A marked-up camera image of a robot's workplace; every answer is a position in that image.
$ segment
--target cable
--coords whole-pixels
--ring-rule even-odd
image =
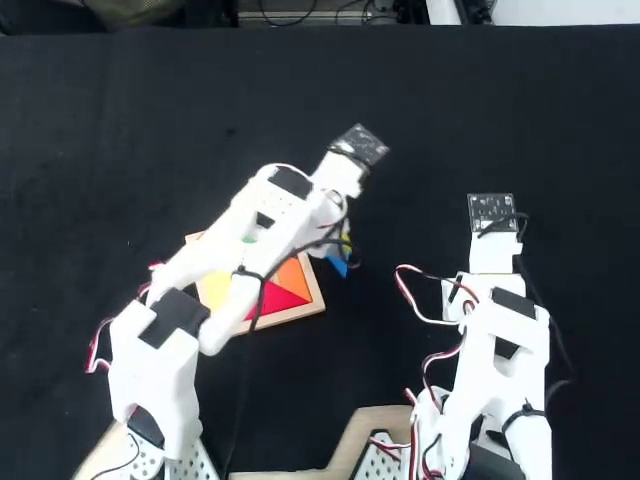
[[[413,312],[423,322],[433,323],[435,325],[449,325],[449,326],[458,325],[460,323],[459,321],[435,320],[435,319],[431,319],[431,318],[425,317],[422,314],[422,312],[420,312],[420,309],[418,308],[418,304],[416,303],[415,299],[413,298],[413,295],[411,294],[411,291],[409,290],[407,285],[404,283],[404,281],[400,277],[400,270],[409,270],[409,271],[412,271],[412,272],[419,273],[424,278],[427,278],[429,280],[436,280],[436,281],[439,281],[439,282],[448,282],[448,283],[450,283],[450,284],[452,284],[452,285],[464,290],[465,292],[467,292],[475,303],[480,303],[480,300],[478,299],[478,296],[473,292],[473,290],[471,290],[469,287],[467,287],[466,285],[463,285],[460,282],[456,282],[454,280],[451,280],[451,279],[448,279],[448,278],[445,278],[445,277],[437,277],[435,275],[427,274],[427,273],[423,272],[422,270],[420,270],[418,267],[415,267],[414,265],[409,265],[409,264],[406,264],[406,263],[404,263],[402,265],[398,265],[394,270],[394,276],[395,276],[395,279],[396,279],[396,284],[398,285],[398,288],[400,289],[400,292],[402,293],[404,298],[407,300],[407,302],[409,302],[409,305],[411,305],[411,308],[413,308]]]
[[[542,308],[546,308],[544,303],[542,302],[542,298],[540,297],[540,293],[538,292],[538,289],[536,288],[535,284],[531,280],[529,271],[527,270],[527,268],[524,265],[524,262],[522,261],[522,256],[520,255],[515,256],[514,261],[516,263],[516,266],[518,267],[518,270],[520,271],[520,275],[522,275],[522,278],[524,278],[524,282],[529,288],[529,291],[531,292],[533,301],[536,302],[538,305],[540,305]],[[571,357],[569,357],[569,353],[567,352],[567,347],[564,344],[564,339],[562,338],[562,332],[560,331],[560,327],[558,326],[557,322],[555,321],[552,315],[549,315],[549,325],[551,325],[551,327],[553,328],[553,334],[554,334],[553,338],[556,341],[558,350],[560,351],[560,355],[562,356],[562,359],[565,365],[567,366],[569,371],[575,375],[576,371],[575,371],[575,368],[573,367],[573,362],[571,361]]]
[[[360,24],[364,25],[367,21],[367,16],[369,14],[369,5],[373,3],[373,0],[367,0],[364,2],[364,7],[362,8],[362,15],[360,16]]]
[[[524,220],[522,228],[519,228],[518,233],[516,234],[516,239],[518,240],[518,242],[520,242],[524,233],[527,231],[527,226],[529,225],[529,215],[522,212],[510,213],[509,215],[505,215],[504,217],[502,217],[500,220],[491,222],[489,225],[480,230],[480,232],[478,233],[478,238],[484,237],[487,233],[494,232],[500,225],[510,222],[511,220]]]
[[[438,440],[440,440],[441,437],[442,435],[439,433],[436,436],[435,440],[431,442],[431,444],[427,448],[425,448],[424,452],[422,453],[422,473],[427,478],[427,480],[433,480],[434,477],[437,477],[437,478],[443,477],[440,471],[438,470],[431,471],[427,466],[427,453],[429,453],[429,450],[431,450],[433,447],[436,446],[436,444],[438,443]]]
[[[233,456],[236,450],[236,446],[238,444],[238,436],[240,434],[240,428],[242,426],[242,417],[243,417],[244,409],[247,404],[247,399],[249,395],[249,386],[250,386],[250,380],[251,380],[251,366],[252,366],[251,356],[253,352],[253,338],[254,338],[252,334],[256,329],[256,325],[258,323],[258,320],[260,319],[260,314],[262,312],[262,307],[264,304],[265,287],[266,287],[267,281],[271,277],[273,277],[276,274],[276,272],[280,270],[280,267],[282,267],[282,265],[284,265],[285,262],[287,262],[287,260],[289,260],[290,258],[297,256],[298,254],[304,252],[305,250],[308,250],[309,248],[321,247],[324,245],[338,245],[340,247],[340,250],[342,250],[342,248],[346,246],[351,248],[352,250],[355,250],[351,242],[347,240],[343,240],[341,238],[321,238],[319,240],[314,240],[312,242],[306,243],[301,247],[292,249],[279,262],[277,262],[271,268],[271,270],[267,272],[267,274],[264,277],[255,272],[249,272],[246,269],[244,269],[242,266],[234,272],[234,274],[236,275],[244,275],[244,276],[255,278],[260,282],[260,289],[258,290],[258,300],[256,302],[255,313],[253,315],[253,318],[251,319],[251,323],[249,324],[249,330],[247,331],[247,334],[246,334],[244,365],[242,366],[242,374],[240,378],[240,383],[238,385],[238,402],[236,407],[236,418],[234,422],[233,433],[231,436],[231,445],[229,447],[229,452],[227,453],[227,458],[225,460],[224,467],[222,469],[222,476],[220,477],[221,480],[227,480],[229,477],[229,473],[230,473],[229,469],[231,467],[231,462],[233,461]],[[351,267],[350,264],[347,264],[347,266],[349,268],[355,268],[355,267]]]
[[[565,378],[564,380],[558,380],[557,382],[551,384],[551,386],[547,388],[547,392],[544,394],[544,409],[547,410],[549,408],[549,404],[551,403],[553,396],[558,390],[560,390],[565,385],[571,385],[572,383],[572,380]]]
[[[392,450],[402,450],[404,448],[409,448],[410,444],[402,444],[402,443],[384,443],[380,440],[377,440],[373,437],[369,437],[369,443],[375,446],[381,452],[386,453],[391,458],[393,458],[396,462],[400,462],[401,459],[398,455],[392,452]]]
[[[277,22],[274,22],[271,18],[269,18],[269,16],[267,15],[267,12],[264,11],[264,0],[258,0],[258,8],[260,8],[260,13],[262,14],[262,18],[264,18],[267,21],[267,23],[273,27],[292,27],[294,25],[298,25],[299,23],[304,22],[309,17],[309,15],[315,12],[317,6],[318,6],[318,0],[313,0],[313,2],[311,3],[311,6],[309,7],[309,10],[307,10],[305,14],[302,15],[301,17],[296,18],[295,20],[292,20],[290,22],[277,23]]]
[[[127,434],[127,435],[129,436],[129,438],[131,438],[131,440],[133,441],[133,443],[136,446],[136,455],[135,455],[135,457],[133,457],[127,463],[123,463],[122,465],[119,465],[117,467],[109,468],[107,470],[103,470],[103,471],[101,471],[99,473],[96,473],[93,477],[91,477],[91,480],[96,480],[97,478],[102,477],[103,475],[106,475],[107,473],[111,473],[111,472],[116,472],[118,470],[122,470],[124,467],[126,467],[128,465],[131,465],[133,462],[135,462],[136,458],[138,458],[138,456],[140,456],[140,445],[138,445],[138,441],[130,433]]]
[[[344,5],[342,5],[341,7],[338,7],[338,8],[336,9],[336,15],[335,15],[335,17],[334,17],[334,19],[333,19],[333,23],[335,23],[336,25],[338,25],[338,19],[339,19],[339,17],[340,17],[340,13],[341,13],[343,10],[345,10],[345,9],[347,9],[347,8],[349,8],[349,7],[353,6],[353,5],[356,5],[357,3],[360,3],[360,2],[362,2],[362,0],[351,0],[350,2],[345,3],[345,4],[344,4]]]
[[[98,356],[98,345],[100,344],[100,333],[104,327],[113,322],[113,318],[106,318],[100,322],[96,332],[93,334],[91,338],[91,342],[89,342],[89,356],[87,357],[87,363],[84,367],[84,373],[95,373],[98,367],[103,367],[105,370],[109,370],[111,368],[111,364],[104,360],[103,358],[96,358]]]
[[[501,225],[506,221],[509,221],[511,219],[523,219],[524,220],[524,224],[522,226],[522,228],[520,229],[520,231],[518,232],[518,235],[516,236],[516,239],[518,240],[518,242],[521,242],[522,240],[522,236],[524,235],[524,233],[527,230],[527,225],[529,224],[529,215],[527,215],[526,213],[522,213],[522,212],[516,212],[515,214],[511,214],[511,215],[507,215],[503,218],[501,218],[500,220],[497,220],[495,222],[490,223],[489,225],[487,225],[484,229],[482,229],[482,231],[480,231],[480,233],[478,234],[478,238],[480,238],[481,236],[486,235],[487,233],[490,233],[492,231],[494,231],[496,224],[497,225]],[[527,286],[527,288],[529,289],[529,292],[531,294],[531,297],[533,297],[533,301],[538,304],[540,307],[545,308],[545,304],[542,301],[542,297],[540,295],[540,292],[538,291],[538,289],[535,286],[535,283],[533,283],[533,280],[531,278],[531,276],[529,275],[529,271],[527,270],[527,268],[524,265],[524,261],[522,260],[522,255],[515,255],[513,257],[513,261],[516,264],[516,267],[518,268],[518,271],[520,272],[520,275],[522,275],[522,278],[524,279],[524,282]],[[558,326],[557,322],[555,321],[555,319],[553,318],[553,316],[551,314],[549,314],[549,326],[551,327],[550,330],[553,332],[553,338],[556,342],[556,345],[558,346],[558,350],[560,352],[560,356],[562,357],[562,360],[564,361],[565,365],[567,366],[567,368],[569,369],[570,373],[572,376],[575,376],[576,374],[576,370],[573,366],[573,362],[571,361],[571,357],[569,356],[569,353],[567,351],[567,347],[565,346],[564,343],[564,339],[562,337],[562,331],[560,330],[560,327]],[[573,379],[568,378],[568,379],[564,379],[564,380],[560,380],[554,384],[552,384],[548,389],[547,389],[547,393],[545,394],[545,409],[547,408],[549,402],[551,401],[551,398],[553,397],[553,395],[555,395],[555,393],[563,386],[568,385],[570,383],[573,382]]]
[[[393,19],[394,17],[392,17],[391,15],[374,15],[372,17],[368,17],[365,21],[364,21],[364,25],[367,25],[370,22],[373,22],[374,20],[380,20],[382,18],[388,18],[388,19]]]
[[[411,424],[411,450],[409,451],[409,478],[408,480],[416,480],[418,478],[418,420],[414,419]]]
[[[460,349],[462,348],[462,345],[464,344],[464,339],[466,338],[466,335],[467,335],[467,331],[465,329],[462,335],[462,340],[458,345],[456,345],[455,347],[453,347],[448,351],[433,353],[431,355],[428,355],[422,361],[422,383],[424,384],[424,388],[426,388],[429,391],[429,395],[431,396],[431,401],[433,402],[433,404],[435,405],[435,407],[438,409],[440,413],[442,413],[442,405],[440,405],[436,400],[436,395],[433,392],[433,388],[431,388],[431,385],[429,385],[429,382],[427,381],[427,369],[429,368],[429,365],[431,365],[436,360],[445,360],[447,358],[452,358],[458,355],[458,353],[460,353]]]

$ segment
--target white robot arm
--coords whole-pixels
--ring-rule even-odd
[[[194,389],[198,352],[220,351],[256,305],[262,280],[292,249],[313,242],[313,256],[343,256],[335,239],[348,231],[347,197],[358,197],[361,181],[387,152],[356,125],[331,144],[310,176],[267,165],[197,241],[155,268],[146,303],[134,300],[111,324],[114,418],[167,459],[179,459],[202,432]],[[234,274],[227,302],[212,313],[181,290],[214,271],[250,275]]]
[[[475,449],[476,457],[486,459],[487,451],[495,457],[488,460],[491,478],[549,480],[551,429],[544,416],[549,314],[525,298],[525,282],[513,273],[512,257],[522,249],[521,214],[508,194],[472,194],[468,201],[470,273],[442,280],[443,320],[419,315],[455,325],[462,335],[456,348],[423,363],[426,374],[434,360],[457,354],[454,388],[449,393],[431,387],[425,376],[425,389],[415,399],[404,478],[462,478],[477,464]],[[411,303],[406,286],[399,285]],[[473,438],[478,422],[482,427]]]

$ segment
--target black fabric surface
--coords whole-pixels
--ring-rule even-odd
[[[531,216],[524,260],[578,369],[549,410],[556,478],[616,478],[640,400],[625,368],[637,364],[639,49],[637,27],[1,40],[2,478],[69,478],[109,425],[106,376],[82,372],[87,344],[146,265],[261,165],[311,171],[355,122],[392,148],[350,208],[365,263],[342,281],[315,262],[327,312],[258,332],[234,470],[321,468],[356,408],[419,390],[422,357],[457,335],[413,317],[392,268],[467,268],[466,193],[511,191]],[[435,314],[438,286],[418,291]],[[218,457],[243,344],[199,364]],[[454,368],[433,382],[451,386]],[[565,374],[555,349],[548,372]]]

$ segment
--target black cable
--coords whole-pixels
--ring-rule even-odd
[[[369,13],[369,5],[371,5],[371,2],[372,0],[367,0],[366,2],[364,2],[364,7],[362,8],[362,15],[360,15],[361,25],[364,25],[367,22],[367,14]]]
[[[436,444],[438,443],[441,437],[442,437],[442,434],[440,433],[436,435],[436,438],[433,440],[433,442],[431,442],[429,446],[425,448],[424,452],[422,452],[422,465],[424,465],[427,468],[427,471],[429,472],[429,476],[431,478],[441,478],[441,477],[439,475],[433,475],[429,470],[429,467],[427,466],[427,453],[429,453],[429,451],[436,446]]]
[[[96,473],[93,477],[91,477],[91,480],[96,480],[97,478],[106,475],[107,473],[111,473],[111,472],[116,472],[118,470],[123,469],[124,467],[131,465],[133,462],[136,461],[136,458],[138,458],[140,456],[140,445],[138,445],[138,442],[136,441],[136,439],[133,437],[133,435],[131,435],[130,433],[128,434],[129,438],[131,438],[131,440],[133,440],[133,443],[136,446],[136,456],[133,457],[131,460],[129,460],[127,463],[123,463],[120,466],[117,467],[113,467],[113,468],[108,468],[107,470],[103,470],[99,473]]]
[[[343,10],[345,10],[345,9],[347,9],[347,8],[349,8],[349,7],[351,7],[351,6],[355,5],[355,4],[357,4],[357,3],[360,3],[360,2],[362,2],[362,0],[351,0],[350,2],[347,2],[347,3],[345,3],[344,5],[342,5],[341,7],[339,7],[338,9],[336,9],[336,16],[334,17],[333,22],[334,22],[336,25],[338,25],[338,19],[339,19],[339,17],[340,17],[340,13],[341,13]]]
[[[506,215],[500,220],[491,222],[489,225],[487,225],[485,228],[483,228],[480,231],[480,233],[478,234],[478,238],[486,235],[487,233],[494,231],[497,226],[503,225],[505,222],[511,221],[513,219],[524,220],[522,228],[518,231],[518,234],[516,236],[516,238],[518,239],[518,242],[522,241],[522,236],[526,232],[527,225],[529,224],[529,215],[521,212],[516,212],[510,215]],[[529,289],[529,293],[531,294],[531,297],[533,297],[533,301],[539,306],[541,306],[542,308],[546,308],[544,302],[542,301],[542,297],[540,296],[540,292],[536,288],[535,283],[533,283],[533,280],[529,275],[529,271],[524,265],[524,261],[522,260],[522,255],[514,255],[513,261],[516,264],[518,271],[520,272],[520,275],[522,275],[522,278],[524,279],[524,282],[527,288]],[[562,360],[564,361],[565,365],[569,369],[571,376],[575,376],[576,370],[573,366],[573,362],[571,361],[571,357],[569,357],[569,353],[567,351],[567,347],[565,346],[564,339],[562,338],[562,331],[560,330],[560,327],[558,326],[558,324],[553,318],[553,315],[551,314],[549,314],[549,325],[553,332],[552,336],[556,342],[556,345],[558,346],[558,351],[560,352],[560,356],[562,357]],[[561,387],[568,385],[572,382],[573,380],[568,378],[564,380],[559,380],[558,382],[552,384],[547,389],[547,392],[545,394],[545,409],[548,407],[549,402],[551,401],[551,398],[553,397],[553,395],[555,395],[555,393]]]
[[[317,6],[318,6],[318,0],[313,0],[313,2],[311,3],[311,6],[309,7],[309,10],[307,10],[306,13],[301,17],[296,18],[295,20],[292,20],[290,22],[278,23],[278,22],[274,22],[271,18],[269,18],[269,16],[267,15],[267,12],[265,12],[264,0],[258,0],[258,7],[260,8],[260,13],[262,14],[262,18],[264,18],[269,25],[274,27],[292,27],[294,25],[298,25],[299,23],[304,22],[307,19],[307,17],[309,17],[309,15],[315,12]]]
[[[542,297],[538,292],[538,289],[536,288],[535,284],[531,280],[529,271],[524,266],[524,262],[522,261],[522,256],[516,255],[514,257],[514,262],[516,263],[516,266],[520,271],[520,275],[522,275],[522,278],[524,278],[525,284],[527,285],[527,287],[529,288],[529,291],[531,292],[533,301],[536,302],[538,305],[540,305],[542,308],[546,308],[544,305],[544,302],[542,301]],[[573,367],[573,362],[569,357],[569,353],[567,352],[567,347],[564,344],[564,339],[562,338],[562,332],[560,331],[560,327],[558,326],[557,322],[555,321],[552,315],[549,315],[549,324],[551,325],[551,328],[553,328],[553,333],[554,333],[553,338],[556,341],[556,345],[558,346],[558,350],[560,352],[560,355],[562,356],[562,359],[565,365],[567,366],[567,368],[572,374],[575,374],[576,371],[575,371],[575,368]]]
[[[565,378],[564,380],[558,380],[547,388],[547,392],[544,394],[544,409],[547,410],[549,408],[549,404],[551,404],[551,400],[558,390],[565,385],[571,385],[572,383],[572,380]]]
[[[522,240],[524,232],[527,231],[527,226],[529,225],[529,215],[522,212],[510,213],[509,215],[505,215],[504,217],[502,217],[500,220],[491,222],[489,225],[480,230],[480,233],[478,233],[478,238],[484,237],[487,233],[495,232],[496,228],[504,225],[507,222],[510,222],[511,220],[524,220],[522,228],[518,228],[518,233],[516,234],[516,239],[518,240],[518,242],[520,242]]]
[[[368,17],[365,21],[364,24],[368,24],[370,22],[373,22],[374,20],[380,20],[381,18],[390,18],[393,19],[394,17],[392,17],[391,15],[374,15],[373,17]]]
[[[251,323],[249,324],[249,330],[247,331],[247,335],[246,335],[247,338],[246,338],[245,358],[244,358],[245,363],[242,369],[242,377],[240,378],[240,383],[238,385],[238,402],[236,407],[236,418],[235,418],[235,423],[233,427],[233,433],[231,435],[231,445],[229,447],[229,452],[227,454],[227,458],[223,466],[222,476],[220,477],[221,480],[227,480],[229,478],[229,473],[230,473],[229,469],[231,468],[233,455],[235,453],[236,446],[238,444],[238,436],[240,434],[240,428],[242,426],[242,417],[243,417],[244,409],[246,407],[247,399],[249,396],[249,386],[250,386],[250,380],[251,380],[251,366],[252,366],[251,356],[253,352],[252,333],[255,331],[256,325],[258,324],[258,320],[260,319],[260,312],[262,312],[262,305],[264,303],[264,295],[265,295],[265,286],[267,284],[267,281],[271,277],[273,277],[277,273],[277,271],[280,270],[280,267],[282,267],[282,265],[284,265],[285,262],[290,258],[297,256],[298,254],[308,250],[309,248],[321,247],[324,245],[338,245],[341,251],[344,247],[349,247],[351,248],[352,252],[355,251],[352,243],[347,240],[343,240],[341,238],[325,237],[319,240],[314,240],[312,242],[306,243],[301,247],[294,248],[287,255],[285,255],[279,262],[277,262],[271,268],[271,270],[267,272],[267,274],[264,277],[262,277],[261,275],[255,272],[250,272],[246,270],[242,265],[238,268],[238,270],[236,270],[233,273],[234,275],[242,275],[242,276],[255,278],[260,282],[260,289],[258,290],[258,301],[256,302],[255,313],[253,315],[253,318],[251,319]]]

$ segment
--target perforated metal plate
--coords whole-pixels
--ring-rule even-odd
[[[377,431],[371,436],[384,443],[393,442],[386,431]],[[401,478],[402,462],[394,460],[374,445],[367,444],[350,480],[400,480]]]
[[[105,473],[100,480],[219,480],[207,451],[202,442],[196,440],[187,453],[180,460],[167,460],[163,462],[162,451],[147,443],[133,432],[129,432],[138,442],[140,453],[136,459],[126,467],[114,472]],[[122,446],[123,453],[118,458],[133,458],[136,455],[135,443],[127,436],[127,441]]]

